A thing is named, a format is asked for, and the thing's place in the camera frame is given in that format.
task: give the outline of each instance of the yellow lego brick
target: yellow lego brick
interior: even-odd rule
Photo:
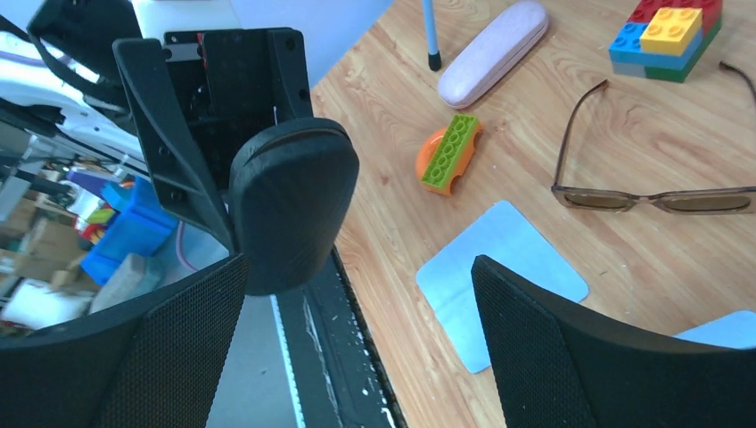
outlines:
[[[641,50],[680,56],[703,23],[703,9],[660,7],[640,36]]]

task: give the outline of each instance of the light blue cloth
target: light blue cloth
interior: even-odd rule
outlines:
[[[538,230],[510,202],[498,202],[415,277],[471,373],[491,365],[471,276],[473,261],[481,254],[565,299],[579,302],[588,296],[583,278]]]
[[[736,350],[756,348],[756,314],[750,310],[738,310],[675,337]]]

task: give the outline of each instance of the storage bin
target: storage bin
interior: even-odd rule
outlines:
[[[105,186],[103,198],[120,213],[81,263],[99,285],[111,279],[127,255],[152,256],[178,224],[160,207],[152,184],[142,178],[131,189]]]

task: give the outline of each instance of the brown tinted lens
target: brown tinted lens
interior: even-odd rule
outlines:
[[[567,193],[564,199],[580,207],[598,208],[600,210],[620,210],[631,204],[628,199],[595,194]]]
[[[699,196],[664,201],[664,206],[675,211],[731,211],[744,210],[751,205],[746,196]]]

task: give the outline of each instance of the pink glasses case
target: pink glasses case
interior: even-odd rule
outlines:
[[[446,104],[463,109],[494,86],[546,34],[548,14],[523,0],[506,8],[449,64],[439,80]]]

